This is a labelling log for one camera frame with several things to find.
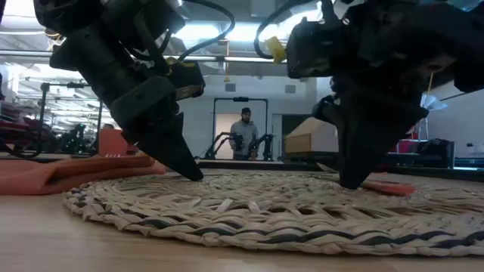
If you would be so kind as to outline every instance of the woven placemat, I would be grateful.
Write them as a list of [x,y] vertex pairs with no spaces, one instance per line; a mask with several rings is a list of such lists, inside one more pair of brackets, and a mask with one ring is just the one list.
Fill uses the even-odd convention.
[[318,254],[484,255],[484,191],[415,184],[410,196],[346,190],[333,175],[145,176],[64,194],[84,220],[205,246]]

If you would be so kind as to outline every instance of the table surface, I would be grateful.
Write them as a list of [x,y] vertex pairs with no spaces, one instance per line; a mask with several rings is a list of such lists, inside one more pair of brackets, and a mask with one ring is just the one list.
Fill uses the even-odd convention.
[[60,195],[0,196],[2,272],[454,272],[478,271],[482,266],[484,258],[479,257],[334,257],[207,248],[83,222],[62,207]]

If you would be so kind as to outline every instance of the man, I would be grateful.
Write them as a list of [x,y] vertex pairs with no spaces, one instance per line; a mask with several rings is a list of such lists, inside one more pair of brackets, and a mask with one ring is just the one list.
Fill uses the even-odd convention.
[[242,118],[235,122],[230,129],[231,133],[242,135],[244,139],[244,145],[240,150],[237,150],[235,141],[230,140],[235,160],[248,160],[257,157],[257,150],[253,154],[249,154],[249,146],[257,140],[258,134],[256,125],[250,121],[250,115],[250,109],[248,107],[243,108],[241,113]]

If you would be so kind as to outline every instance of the doorway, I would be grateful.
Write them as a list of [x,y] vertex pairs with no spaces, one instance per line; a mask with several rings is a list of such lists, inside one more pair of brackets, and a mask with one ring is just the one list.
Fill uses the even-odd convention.
[[[240,120],[240,114],[239,113],[217,113],[216,114],[216,120],[215,120],[215,137],[219,135],[222,132],[230,132],[230,128],[232,127],[232,124]],[[221,137],[216,145],[214,146],[214,149],[216,149],[219,144],[223,141],[223,139],[227,138],[227,136]],[[219,149],[216,159],[232,159],[233,152],[232,149],[230,148],[230,144],[228,141],[226,141]]]

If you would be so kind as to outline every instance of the air vent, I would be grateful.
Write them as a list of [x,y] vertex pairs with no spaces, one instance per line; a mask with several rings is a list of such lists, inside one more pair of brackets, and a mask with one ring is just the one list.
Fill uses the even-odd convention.
[[225,83],[225,91],[235,92],[235,84],[234,83]]
[[286,94],[295,94],[296,93],[296,86],[295,85],[286,85]]

